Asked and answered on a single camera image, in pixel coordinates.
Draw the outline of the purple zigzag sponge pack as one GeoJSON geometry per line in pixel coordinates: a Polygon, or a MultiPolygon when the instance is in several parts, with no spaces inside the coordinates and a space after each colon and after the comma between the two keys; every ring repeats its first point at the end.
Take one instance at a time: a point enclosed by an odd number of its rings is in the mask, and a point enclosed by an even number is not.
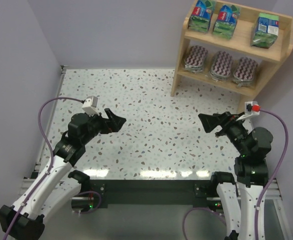
{"type": "Polygon", "coordinates": [[[184,59],[184,68],[191,73],[202,73],[208,56],[208,50],[199,45],[190,48],[188,55],[184,59]]]}
{"type": "Polygon", "coordinates": [[[258,63],[248,57],[241,57],[233,71],[232,81],[238,88],[253,84],[257,75],[258,63]]]}
{"type": "Polygon", "coordinates": [[[218,51],[213,56],[210,67],[211,78],[215,81],[224,81],[231,76],[233,57],[226,51],[218,51]]]}

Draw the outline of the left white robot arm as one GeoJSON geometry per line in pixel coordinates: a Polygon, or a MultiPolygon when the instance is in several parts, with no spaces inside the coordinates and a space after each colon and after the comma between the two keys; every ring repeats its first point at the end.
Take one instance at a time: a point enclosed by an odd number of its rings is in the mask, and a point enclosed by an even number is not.
{"type": "Polygon", "coordinates": [[[55,145],[53,155],[23,196],[11,206],[0,208],[0,225],[4,239],[38,240],[45,222],[68,199],[91,192],[90,177],[73,169],[86,152],[86,144],[101,134],[117,133],[127,121],[106,108],[100,113],[77,113],[71,117],[67,131],[55,145]]]}

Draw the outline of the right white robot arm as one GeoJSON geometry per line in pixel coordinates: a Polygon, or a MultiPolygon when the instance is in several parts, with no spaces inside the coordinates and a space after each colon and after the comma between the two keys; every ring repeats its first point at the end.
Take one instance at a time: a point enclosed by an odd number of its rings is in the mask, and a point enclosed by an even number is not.
{"type": "Polygon", "coordinates": [[[243,113],[230,112],[198,115],[206,133],[216,127],[217,137],[226,136],[239,152],[234,172],[215,172],[210,183],[219,196],[226,223],[227,240],[256,240],[265,237],[263,189],[269,181],[266,156],[271,151],[273,135],[264,127],[248,132],[243,126],[243,113]]]}

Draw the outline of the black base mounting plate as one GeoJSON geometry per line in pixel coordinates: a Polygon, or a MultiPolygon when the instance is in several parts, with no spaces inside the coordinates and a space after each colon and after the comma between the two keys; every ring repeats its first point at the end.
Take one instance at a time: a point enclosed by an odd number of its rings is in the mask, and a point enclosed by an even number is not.
{"type": "Polygon", "coordinates": [[[109,205],[189,205],[221,209],[217,198],[219,184],[236,184],[230,176],[212,176],[210,180],[91,180],[89,190],[101,195],[89,198],[89,194],[74,197],[74,210],[89,210],[89,207],[107,208],[109,205]]]}

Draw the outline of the aluminium frame rail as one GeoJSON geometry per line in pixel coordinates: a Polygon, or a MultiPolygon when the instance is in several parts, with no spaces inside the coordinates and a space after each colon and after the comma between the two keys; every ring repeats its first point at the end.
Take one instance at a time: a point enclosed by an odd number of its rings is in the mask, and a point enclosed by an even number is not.
{"type": "MultiPolygon", "coordinates": [[[[59,82],[58,82],[57,91],[56,91],[56,94],[54,96],[55,98],[61,97],[63,95],[61,93],[61,91],[62,91],[62,87],[63,87],[63,84],[64,84],[64,78],[65,78],[65,75],[66,75],[68,67],[66,65],[61,65],[60,68],[61,68],[60,78],[59,78],[59,82]]],[[[53,120],[54,120],[54,115],[55,115],[55,111],[56,111],[57,101],[58,100],[53,100],[50,103],[47,103],[45,105],[45,107],[43,108],[42,112],[41,112],[43,114],[45,109],[49,108],[49,110],[50,110],[49,116],[48,116],[48,119],[47,119],[48,120],[47,124],[46,124],[46,126],[45,126],[45,128],[43,130],[44,133],[45,133],[45,136],[47,138],[50,135],[51,127],[53,125],[53,120]]],[[[42,142],[41,142],[41,145],[40,145],[40,150],[39,150],[39,152],[38,152],[38,154],[36,156],[36,162],[34,164],[34,168],[30,173],[30,177],[25,177],[22,180],[22,184],[21,184],[21,187],[20,187],[19,192],[18,192],[19,197],[23,196],[23,194],[27,190],[27,188],[31,186],[33,181],[36,179],[36,174],[39,174],[43,170],[43,168],[46,166],[46,164],[50,162],[50,157],[51,156],[50,156],[50,150],[49,150],[48,144],[45,141],[45,139],[43,139],[42,142]]]]}

